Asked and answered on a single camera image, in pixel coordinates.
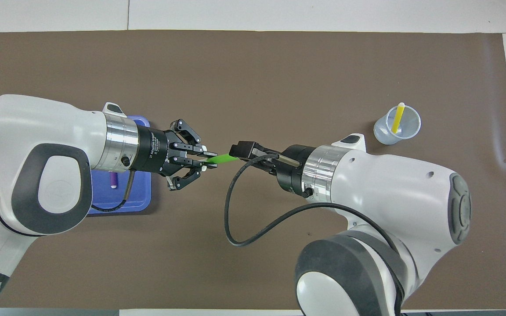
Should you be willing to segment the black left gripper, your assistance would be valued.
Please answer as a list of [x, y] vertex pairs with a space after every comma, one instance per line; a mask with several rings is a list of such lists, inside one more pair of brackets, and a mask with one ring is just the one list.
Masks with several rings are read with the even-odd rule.
[[[171, 122], [170, 129], [165, 131], [149, 127], [138, 127], [137, 129], [137, 171], [168, 176], [167, 184], [171, 191], [185, 188], [185, 186], [197, 180], [201, 172], [217, 167], [212, 162], [197, 162], [197, 165], [184, 166], [189, 168], [189, 171], [183, 177], [174, 175], [183, 166], [171, 162], [169, 158], [181, 156], [181, 151], [203, 158], [217, 156], [217, 153], [206, 150], [206, 147], [201, 143], [202, 138], [183, 119]], [[169, 149], [169, 145], [173, 142], [174, 149]]]

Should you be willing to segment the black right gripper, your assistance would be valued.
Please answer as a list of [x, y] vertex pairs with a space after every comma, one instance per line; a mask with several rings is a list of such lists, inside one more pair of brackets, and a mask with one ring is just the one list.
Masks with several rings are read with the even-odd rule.
[[267, 154], [277, 154], [278, 158], [264, 158], [255, 162], [253, 167], [268, 174], [277, 173], [277, 182], [283, 190], [294, 194], [303, 194], [301, 178], [304, 164], [315, 149], [310, 146], [291, 145], [280, 153], [265, 148], [255, 141], [239, 141], [231, 146], [229, 155], [248, 162], [253, 158]]

